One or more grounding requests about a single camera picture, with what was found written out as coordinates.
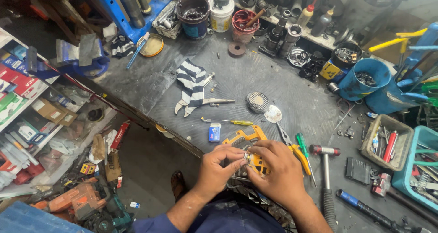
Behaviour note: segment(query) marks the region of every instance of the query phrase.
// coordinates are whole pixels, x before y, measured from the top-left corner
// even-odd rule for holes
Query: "blue sleeve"
[[[164,213],[151,219],[137,219],[132,227],[135,233],[181,233]]]

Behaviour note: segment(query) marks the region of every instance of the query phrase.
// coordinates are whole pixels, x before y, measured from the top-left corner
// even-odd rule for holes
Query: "yellow screwdriver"
[[[222,120],[222,121],[228,121],[228,122],[232,122],[234,124],[241,124],[241,125],[253,125],[254,124],[251,121],[245,121],[245,120]]]

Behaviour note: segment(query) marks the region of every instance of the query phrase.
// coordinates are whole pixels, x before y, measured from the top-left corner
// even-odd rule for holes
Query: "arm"
[[[178,230],[182,233],[187,232],[205,204],[221,192],[229,178],[247,163],[243,159],[244,154],[245,151],[242,149],[232,148],[231,144],[224,144],[216,146],[212,152],[202,157],[195,186],[166,213]],[[235,161],[222,168],[220,163],[225,158]]]
[[[271,168],[271,172],[262,178],[247,166],[248,178],[263,194],[288,210],[298,232],[333,232],[304,189],[301,163],[286,145],[262,140],[248,151],[262,156]]]

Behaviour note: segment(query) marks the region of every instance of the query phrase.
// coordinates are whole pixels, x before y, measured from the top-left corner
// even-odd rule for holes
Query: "white basket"
[[[158,14],[158,17],[156,17],[156,19],[152,22],[152,27],[154,27],[158,34],[164,35],[166,37],[169,37],[170,39],[175,40],[178,36],[178,34],[181,32],[182,29],[182,25],[181,25],[181,21],[177,18],[176,25],[175,27],[173,27],[173,29],[168,30],[160,25],[158,25],[157,21],[158,19],[160,19],[164,13],[166,11],[168,11],[169,9],[173,9],[175,8],[177,2],[176,1],[171,1],[166,7],[164,7],[164,9],[160,12],[160,14]]]

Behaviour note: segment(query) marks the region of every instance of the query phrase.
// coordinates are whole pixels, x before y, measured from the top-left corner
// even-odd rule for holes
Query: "orange power tool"
[[[102,184],[106,193],[104,199],[101,199],[99,192],[96,191],[95,183],[98,181]],[[98,210],[105,207],[110,198],[111,193],[107,187],[105,179],[101,176],[96,176],[85,180],[83,183],[56,197],[50,202],[41,201],[32,204],[31,206],[42,209],[46,212],[62,212],[71,207],[74,210],[75,218],[82,221],[88,219]]]

